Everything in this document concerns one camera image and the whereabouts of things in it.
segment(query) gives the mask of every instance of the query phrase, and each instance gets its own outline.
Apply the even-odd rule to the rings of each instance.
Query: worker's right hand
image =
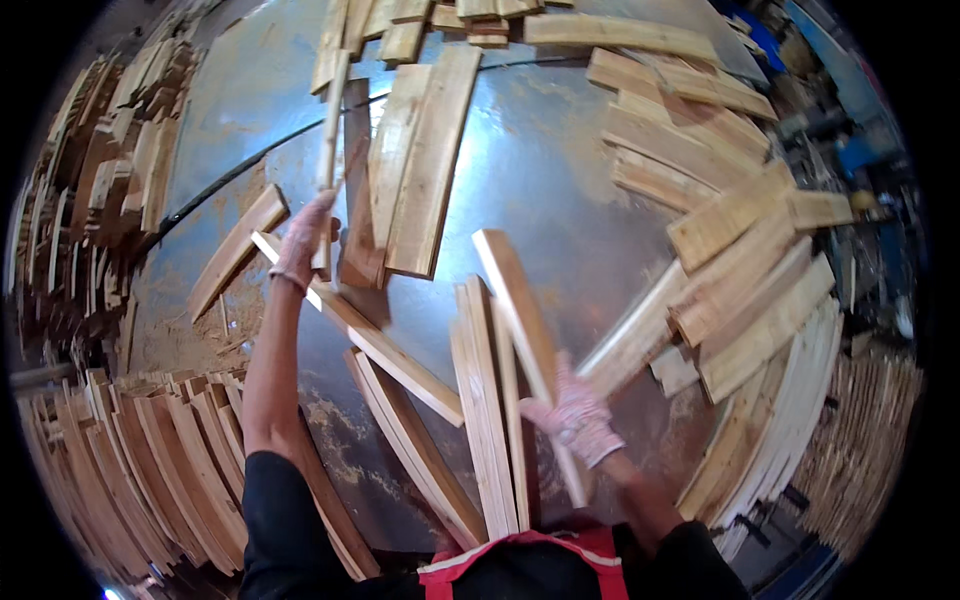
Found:
[[[306,289],[313,278],[310,259],[317,252],[324,227],[333,232],[340,228],[337,219],[330,219],[330,208],[337,195],[332,189],[322,190],[317,197],[304,206],[290,222],[287,234],[283,236],[280,256],[270,276],[279,275],[293,281],[306,296]]]
[[[570,355],[557,352],[557,407],[542,399],[524,398],[520,413],[570,449],[589,468],[627,444],[610,428],[612,414],[589,382],[570,368]]]

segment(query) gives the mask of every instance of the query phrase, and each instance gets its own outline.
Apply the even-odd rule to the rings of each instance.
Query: pink knit glove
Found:
[[[557,408],[543,400],[524,398],[520,413],[576,454],[588,468],[600,464],[608,454],[625,447],[613,433],[613,415],[606,402],[597,399],[589,383],[570,368],[570,355],[557,352]]]
[[[313,279],[310,259],[317,252],[323,228],[330,227],[328,217],[336,199],[332,189],[323,190],[297,213],[290,222],[287,234],[283,236],[280,257],[268,272],[270,277],[286,277],[297,284],[306,296],[306,289]]]

